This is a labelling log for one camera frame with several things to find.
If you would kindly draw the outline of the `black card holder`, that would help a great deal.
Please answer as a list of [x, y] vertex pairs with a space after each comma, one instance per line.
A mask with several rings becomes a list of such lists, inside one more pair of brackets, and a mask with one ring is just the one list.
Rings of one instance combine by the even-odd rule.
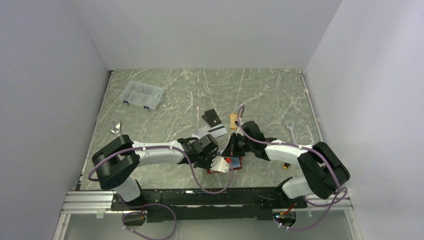
[[204, 112], [201, 118], [211, 127], [220, 125], [222, 122], [215, 109], [210, 109]]

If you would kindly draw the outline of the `orange card stack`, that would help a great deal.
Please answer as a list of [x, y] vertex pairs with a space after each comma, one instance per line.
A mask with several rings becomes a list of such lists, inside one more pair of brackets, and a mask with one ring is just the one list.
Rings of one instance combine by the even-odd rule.
[[236, 130], [238, 128], [237, 123], [236, 123], [237, 117], [238, 117], [237, 113], [231, 113], [229, 115], [229, 119], [230, 119], [229, 127], [230, 127], [231, 130]]

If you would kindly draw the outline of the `white magnetic stripe card stack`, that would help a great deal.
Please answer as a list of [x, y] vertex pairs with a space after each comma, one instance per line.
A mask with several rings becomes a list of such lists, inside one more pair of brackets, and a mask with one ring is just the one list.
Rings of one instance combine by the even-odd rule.
[[223, 124], [216, 125], [214, 127], [210, 127], [209, 125], [205, 125], [201, 128], [199, 128], [196, 132], [192, 134], [193, 138], [200, 139], [206, 135], [211, 135], [215, 139], [226, 135], [228, 133], [227, 129]]

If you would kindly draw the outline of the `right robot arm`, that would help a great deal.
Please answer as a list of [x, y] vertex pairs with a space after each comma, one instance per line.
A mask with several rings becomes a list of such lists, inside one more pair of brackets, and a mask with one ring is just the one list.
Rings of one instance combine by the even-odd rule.
[[329, 145], [319, 141], [314, 145], [297, 145], [274, 137], [265, 137], [254, 121], [242, 125], [242, 133], [233, 133], [223, 157], [243, 157], [253, 153], [265, 161], [279, 161], [300, 167], [302, 176], [288, 178], [277, 187], [276, 203], [289, 207], [295, 198], [316, 195], [328, 199], [338, 192], [351, 175]]

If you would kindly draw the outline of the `red leather wallet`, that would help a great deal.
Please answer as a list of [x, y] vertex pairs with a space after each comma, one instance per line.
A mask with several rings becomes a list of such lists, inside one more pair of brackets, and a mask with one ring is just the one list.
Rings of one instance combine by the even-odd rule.
[[[224, 157], [230, 163], [230, 171], [242, 169], [242, 163], [239, 157]], [[208, 174], [219, 173], [219, 172], [210, 172], [210, 168], [207, 169]]]

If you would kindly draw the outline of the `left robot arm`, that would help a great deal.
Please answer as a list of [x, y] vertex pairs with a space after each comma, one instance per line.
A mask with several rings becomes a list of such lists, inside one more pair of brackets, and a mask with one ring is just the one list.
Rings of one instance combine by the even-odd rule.
[[229, 164], [218, 153], [218, 143], [211, 135], [198, 139], [179, 138], [164, 143], [131, 141], [121, 135], [92, 156], [94, 168], [88, 179], [99, 182], [101, 189], [113, 190], [131, 210], [144, 203], [141, 187], [131, 177], [132, 172], [142, 166], [157, 164], [188, 164], [193, 168], [213, 171], [229, 171]]

